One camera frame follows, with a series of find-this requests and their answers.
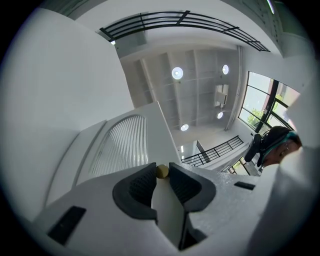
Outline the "white ceiling air conditioner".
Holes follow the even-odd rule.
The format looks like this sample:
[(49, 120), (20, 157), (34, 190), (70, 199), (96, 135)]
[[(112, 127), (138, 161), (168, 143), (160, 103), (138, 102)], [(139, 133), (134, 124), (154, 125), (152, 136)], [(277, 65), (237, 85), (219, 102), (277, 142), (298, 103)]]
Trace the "white ceiling air conditioner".
[(223, 108), (227, 102), (229, 85), (220, 84), (215, 86), (214, 106)]

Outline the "white ceiling pipe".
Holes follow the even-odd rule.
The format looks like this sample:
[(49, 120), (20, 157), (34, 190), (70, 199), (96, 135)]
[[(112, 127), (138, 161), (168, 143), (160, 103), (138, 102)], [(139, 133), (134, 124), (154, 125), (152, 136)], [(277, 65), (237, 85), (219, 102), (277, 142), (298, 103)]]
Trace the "white ceiling pipe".
[(240, 90), (242, 86), (242, 72), (243, 72), (243, 47), (242, 46), (237, 46), (237, 52), (238, 52), (238, 79), (237, 79), (237, 87), (236, 87), (236, 94), (234, 98), (234, 102), (232, 105), (232, 109), (230, 112), (230, 117), (228, 119), (227, 125), (225, 127), (225, 131), (228, 131), (235, 119), (236, 116), (236, 110), (237, 110), (237, 105), (240, 97)]

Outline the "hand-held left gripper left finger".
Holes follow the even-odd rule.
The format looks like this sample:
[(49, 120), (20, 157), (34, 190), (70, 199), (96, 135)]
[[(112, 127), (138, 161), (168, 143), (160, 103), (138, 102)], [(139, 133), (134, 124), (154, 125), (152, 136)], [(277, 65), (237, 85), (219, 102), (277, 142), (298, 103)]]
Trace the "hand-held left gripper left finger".
[(156, 164), (91, 178), (47, 206), (34, 224), (59, 256), (173, 256), (152, 197)]

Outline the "black metal railing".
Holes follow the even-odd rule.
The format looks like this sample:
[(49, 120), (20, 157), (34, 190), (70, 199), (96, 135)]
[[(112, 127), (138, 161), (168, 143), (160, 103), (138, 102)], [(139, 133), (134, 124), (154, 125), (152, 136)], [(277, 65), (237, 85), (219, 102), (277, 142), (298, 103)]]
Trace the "black metal railing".
[(229, 152), (240, 147), (243, 143), (244, 142), (237, 135), (229, 139), (228, 141), (212, 147), (208, 150), (200, 151), (199, 153), (186, 158), (183, 157), (181, 159), (181, 162), (193, 167), (200, 167), (225, 156)]
[(141, 12), (103, 26), (99, 30), (107, 36), (107, 40), (111, 43), (139, 32), (173, 27), (217, 32), (237, 39), (259, 52), (269, 51), (259, 40), (255, 39), (240, 27), (190, 10)]

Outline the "black framed window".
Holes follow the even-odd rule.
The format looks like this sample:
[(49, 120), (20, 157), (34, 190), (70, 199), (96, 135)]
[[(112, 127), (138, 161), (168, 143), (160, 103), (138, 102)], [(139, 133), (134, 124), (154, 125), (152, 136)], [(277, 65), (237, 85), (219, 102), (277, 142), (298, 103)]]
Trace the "black framed window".
[(299, 96), (282, 82), (249, 72), (238, 118), (261, 135), (275, 126), (295, 130), (287, 111)]

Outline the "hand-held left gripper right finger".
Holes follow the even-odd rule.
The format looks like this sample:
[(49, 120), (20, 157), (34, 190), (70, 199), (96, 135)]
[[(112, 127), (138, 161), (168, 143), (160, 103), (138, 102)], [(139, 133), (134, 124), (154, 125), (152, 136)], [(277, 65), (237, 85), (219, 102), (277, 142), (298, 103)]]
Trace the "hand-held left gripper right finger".
[(170, 185), (183, 207), (181, 256), (247, 256), (266, 208), (272, 171), (246, 176), (169, 164)]

